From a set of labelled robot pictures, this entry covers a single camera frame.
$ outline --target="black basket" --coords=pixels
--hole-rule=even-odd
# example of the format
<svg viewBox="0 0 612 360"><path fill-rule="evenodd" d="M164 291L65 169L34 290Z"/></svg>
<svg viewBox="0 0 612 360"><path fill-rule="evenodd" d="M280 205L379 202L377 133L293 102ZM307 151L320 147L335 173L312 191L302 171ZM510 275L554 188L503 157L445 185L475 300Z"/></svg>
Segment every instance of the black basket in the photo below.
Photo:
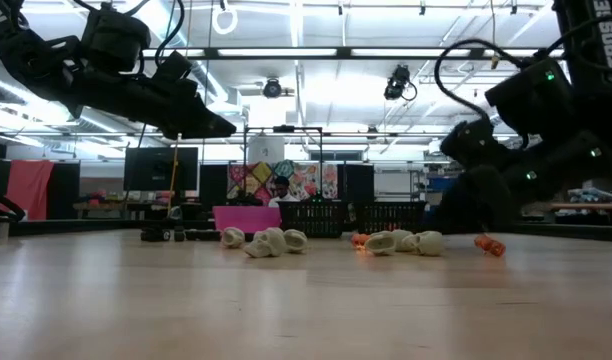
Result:
<svg viewBox="0 0 612 360"><path fill-rule="evenodd" d="M302 231L308 237L342 236L347 204L343 202L279 202L282 229Z"/></svg>
<svg viewBox="0 0 612 360"><path fill-rule="evenodd" d="M355 203L361 234L402 229L416 231L424 217L425 201Z"/></svg>

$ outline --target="person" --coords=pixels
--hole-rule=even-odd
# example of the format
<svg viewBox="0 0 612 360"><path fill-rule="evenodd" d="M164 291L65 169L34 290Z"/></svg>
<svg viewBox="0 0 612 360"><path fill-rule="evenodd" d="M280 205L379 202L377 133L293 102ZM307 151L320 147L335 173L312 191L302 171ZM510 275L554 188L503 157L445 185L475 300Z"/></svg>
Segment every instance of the person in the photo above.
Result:
<svg viewBox="0 0 612 360"><path fill-rule="evenodd" d="M277 196L270 199L269 207L279 207L280 201L299 201L288 192L290 182L287 177L278 176L273 183L275 184L275 195Z"/></svg>

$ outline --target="orange toy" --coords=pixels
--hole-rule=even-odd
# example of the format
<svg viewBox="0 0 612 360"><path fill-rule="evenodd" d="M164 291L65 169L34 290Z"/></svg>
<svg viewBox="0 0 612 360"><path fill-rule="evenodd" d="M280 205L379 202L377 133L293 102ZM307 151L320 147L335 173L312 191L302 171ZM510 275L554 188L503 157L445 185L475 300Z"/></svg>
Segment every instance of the orange toy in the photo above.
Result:
<svg viewBox="0 0 612 360"><path fill-rule="evenodd" d="M479 235L475 238L475 246L484 250L485 253L489 253L497 257L504 255L506 252L506 245L485 234Z"/></svg>
<svg viewBox="0 0 612 360"><path fill-rule="evenodd" d="M366 234L353 234L351 241L355 248L363 248L366 241L370 238L370 235Z"/></svg>

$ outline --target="white plush toy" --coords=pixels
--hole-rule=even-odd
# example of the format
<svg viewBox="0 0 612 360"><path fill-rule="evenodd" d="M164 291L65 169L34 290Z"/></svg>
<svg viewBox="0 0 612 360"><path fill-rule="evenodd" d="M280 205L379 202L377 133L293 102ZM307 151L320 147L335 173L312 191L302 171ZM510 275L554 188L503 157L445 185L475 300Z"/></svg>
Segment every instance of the white plush toy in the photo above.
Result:
<svg viewBox="0 0 612 360"><path fill-rule="evenodd" d="M442 234L437 231L425 231L423 233L409 235L402 242L406 246L413 246L413 253L422 256L440 256L444 251L444 240Z"/></svg>
<svg viewBox="0 0 612 360"><path fill-rule="evenodd" d="M308 238L303 232L294 229L286 230L284 232L284 239L286 239L289 253L302 254L306 251Z"/></svg>
<svg viewBox="0 0 612 360"><path fill-rule="evenodd" d="M244 232L236 227L227 227L222 233L222 245L228 249L238 249L244 241Z"/></svg>
<svg viewBox="0 0 612 360"><path fill-rule="evenodd" d="M253 241L244 247L244 251L253 258L281 256L287 249L284 234L271 229L256 232Z"/></svg>
<svg viewBox="0 0 612 360"><path fill-rule="evenodd" d="M395 253L395 238L390 231L374 233L366 240L364 247L373 255L393 255Z"/></svg>
<svg viewBox="0 0 612 360"><path fill-rule="evenodd" d="M393 237L395 238L395 251L397 252L411 252L415 250L415 247L410 243L405 243L403 240L410 235L412 232L406 230L393 230Z"/></svg>

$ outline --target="pink box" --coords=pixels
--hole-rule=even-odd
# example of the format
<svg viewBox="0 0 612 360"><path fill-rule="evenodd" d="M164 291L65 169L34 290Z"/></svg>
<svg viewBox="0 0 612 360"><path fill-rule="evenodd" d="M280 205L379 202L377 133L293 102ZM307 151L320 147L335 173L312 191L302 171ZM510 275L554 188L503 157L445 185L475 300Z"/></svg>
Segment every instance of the pink box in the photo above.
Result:
<svg viewBox="0 0 612 360"><path fill-rule="evenodd" d="M279 227L282 223L279 208L266 206L214 206L213 215L215 228L219 231L232 226L252 234Z"/></svg>

